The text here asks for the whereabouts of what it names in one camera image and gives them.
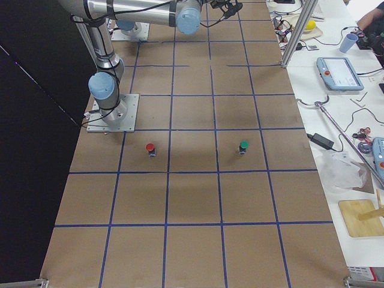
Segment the metal walking cane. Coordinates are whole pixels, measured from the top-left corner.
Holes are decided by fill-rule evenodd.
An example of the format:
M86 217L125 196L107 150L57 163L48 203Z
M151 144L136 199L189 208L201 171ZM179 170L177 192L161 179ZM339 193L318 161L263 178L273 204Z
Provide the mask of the metal walking cane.
M329 101L329 96L326 96L325 101L315 101L313 104L308 104L303 102L300 98L296 99L297 102L301 103L304 106L319 109L325 116L330 120L333 126L337 129L337 131L343 136L345 141L349 144L349 146L353 149L353 151L357 154L357 156L362 160L362 162L369 168L371 175L375 177L381 187L383 187L383 178L379 175L376 169L370 164L369 161L364 157L363 153L359 151L359 149L353 144L353 142L349 139L348 135L344 132L344 130L339 126L336 120L331 116L331 114L327 111L325 104Z

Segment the aluminium frame post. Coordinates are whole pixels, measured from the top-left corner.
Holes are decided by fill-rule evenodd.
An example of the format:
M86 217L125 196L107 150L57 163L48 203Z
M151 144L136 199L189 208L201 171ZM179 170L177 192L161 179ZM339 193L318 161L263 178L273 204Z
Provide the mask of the aluminium frame post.
M302 11L298 17L295 28L292 32L290 40L286 46L286 49L283 53L281 60L281 67L287 68L294 52L296 51L297 44L300 40L300 37L303 34L303 31L311 18L311 15L315 9L317 0L308 0L303 4Z

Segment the wooden cutting board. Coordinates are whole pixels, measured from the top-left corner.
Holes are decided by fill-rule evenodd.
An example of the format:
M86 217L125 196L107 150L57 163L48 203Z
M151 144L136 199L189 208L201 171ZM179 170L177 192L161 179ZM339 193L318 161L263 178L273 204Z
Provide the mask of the wooden cutting board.
M338 207L349 236L353 238L383 236L383 208L376 209L370 200L342 200Z

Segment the beige tray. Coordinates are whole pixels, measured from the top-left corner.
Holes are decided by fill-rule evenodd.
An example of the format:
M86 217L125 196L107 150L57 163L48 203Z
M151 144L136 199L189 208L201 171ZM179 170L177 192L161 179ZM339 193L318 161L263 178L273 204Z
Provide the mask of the beige tray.
M294 31L296 28L296 23L299 19L299 14L284 16L282 17L282 19L286 21L284 23L285 27L287 28L292 27L292 31ZM300 37L301 40L309 40L309 39L320 37L323 35L323 31L317 26L317 23L314 20L313 22L314 22L314 28L309 30L304 29Z

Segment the light blue plastic cup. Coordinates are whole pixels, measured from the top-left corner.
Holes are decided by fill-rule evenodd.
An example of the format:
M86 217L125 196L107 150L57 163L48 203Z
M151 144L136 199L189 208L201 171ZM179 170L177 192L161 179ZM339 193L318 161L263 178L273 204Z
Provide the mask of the light blue plastic cup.
M347 34L340 44L339 51L341 53L346 53L353 47L353 45L358 41L358 39L359 37L356 34Z

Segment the yellow lemon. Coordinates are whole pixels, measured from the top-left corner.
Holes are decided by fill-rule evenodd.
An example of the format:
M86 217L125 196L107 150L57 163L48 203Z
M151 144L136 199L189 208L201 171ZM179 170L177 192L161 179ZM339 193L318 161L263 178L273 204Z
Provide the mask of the yellow lemon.
M314 20L309 20L305 27L305 30L312 31L315 27L316 27L316 22Z

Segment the clear plastic bag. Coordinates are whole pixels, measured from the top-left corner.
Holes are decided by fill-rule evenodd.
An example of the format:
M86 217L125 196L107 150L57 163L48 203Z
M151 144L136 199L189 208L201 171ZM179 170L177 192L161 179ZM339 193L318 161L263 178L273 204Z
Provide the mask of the clear plastic bag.
M315 158L325 193L355 190L371 193L368 170L352 159L348 152L324 152Z

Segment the black power adapter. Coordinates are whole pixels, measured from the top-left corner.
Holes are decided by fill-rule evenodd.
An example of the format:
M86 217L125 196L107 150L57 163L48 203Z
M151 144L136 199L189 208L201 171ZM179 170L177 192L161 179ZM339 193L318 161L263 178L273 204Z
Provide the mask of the black power adapter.
M326 149L326 150L330 150L330 149L332 149L332 148L333 148L333 145L334 145L334 142L333 142L333 141L331 141L331 140L329 140L328 138L325 138L325 137L323 137L323 136L321 136L321 135L319 135L319 134L317 134L317 133L314 133L312 136L309 136L309 139L310 139L313 143L315 143L315 144L321 146L322 148L324 148L324 149Z

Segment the blue teach pendant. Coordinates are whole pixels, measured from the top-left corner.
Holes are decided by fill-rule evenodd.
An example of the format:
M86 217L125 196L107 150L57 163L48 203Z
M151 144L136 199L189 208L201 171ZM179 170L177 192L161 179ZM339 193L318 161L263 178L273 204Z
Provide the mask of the blue teach pendant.
M319 57L317 69L325 86L332 91L362 91L364 86L346 57Z
M383 179L383 176L384 176L383 151L384 151L383 138L375 137L372 142L372 154L373 154L373 161L374 161L376 171L379 174L381 179Z

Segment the brown cardboard table mat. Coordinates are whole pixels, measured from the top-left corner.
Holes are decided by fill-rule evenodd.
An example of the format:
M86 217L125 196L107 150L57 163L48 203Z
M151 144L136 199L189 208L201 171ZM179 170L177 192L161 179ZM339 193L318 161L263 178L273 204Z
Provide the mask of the brown cardboard table mat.
M347 268L263 1L115 43L133 133L80 133L50 287L342 287ZM239 154L241 141L249 142ZM145 146L153 143L156 156Z

